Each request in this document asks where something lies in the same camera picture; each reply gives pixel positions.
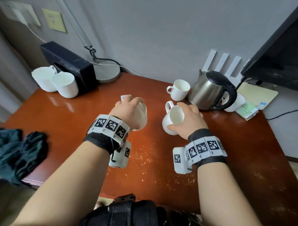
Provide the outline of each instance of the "wall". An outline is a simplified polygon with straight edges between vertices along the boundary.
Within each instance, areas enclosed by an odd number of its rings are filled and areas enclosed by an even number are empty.
[[[50,30],[41,8],[61,11],[54,0],[18,0],[35,8],[42,27],[32,29],[91,60],[87,50],[65,20],[68,34]],[[149,78],[193,83],[213,48],[219,60],[229,53],[243,64],[265,43],[298,6],[295,0],[66,0],[89,36],[97,56],[111,57]],[[0,15],[0,29],[32,68],[46,65],[41,42],[19,22]]]
[[[263,110],[266,118],[298,109],[298,92],[276,87],[278,95]],[[298,158],[298,112],[289,113],[268,121],[285,155]]]

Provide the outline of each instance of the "wooden table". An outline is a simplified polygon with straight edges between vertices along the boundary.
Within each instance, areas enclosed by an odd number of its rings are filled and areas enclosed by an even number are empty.
[[[48,135],[50,152],[25,181],[40,185],[81,144],[89,125],[99,114],[108,114],[121,95],[145,99],[148,124],[131,132],[131,154],[125,169],[109,167],[101,196],[134,193],[186,211],[199,212],[196,173],[174,171],[172,150],[187,141],[164,132],[162,119],[169,84],[123,73],[114,82],[66,99],[58,92],[38,89],[6,122],[7,129],[20,128],[27,135]],[[220,138],[228,165],[239,186],[264,225],[298,225],[298,181],[262,112],[245,121],[236,113],[203,112],[210,130]]]

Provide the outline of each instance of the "green cloth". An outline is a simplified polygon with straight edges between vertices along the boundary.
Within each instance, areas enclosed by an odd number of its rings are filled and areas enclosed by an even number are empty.
[[[24,184],[28,176],[46,159],[48,145],[46,135],[41,132],[30,133],[22,141],[20,129],[0,128],[0,178],[11,184]]]

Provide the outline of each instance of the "stainless steel kettle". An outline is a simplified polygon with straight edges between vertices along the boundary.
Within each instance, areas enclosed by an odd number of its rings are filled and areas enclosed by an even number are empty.
[[[188,100],[202,110],[221,110],[230,107],[237,98],[235,86],[220,72],[200,70],[201,75],[191,88]],[[229,93],[229,100],[218,105],[224,92]]]

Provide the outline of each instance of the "light switch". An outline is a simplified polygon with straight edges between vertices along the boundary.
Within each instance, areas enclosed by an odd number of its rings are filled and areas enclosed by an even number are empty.
[[[46,22],[48,23],[48,26],[50,29],[67,33],[66,27],[60,12],[47,10],[47,9],[42,9],[42,11],[44,12],[44,16],[46,17]]]

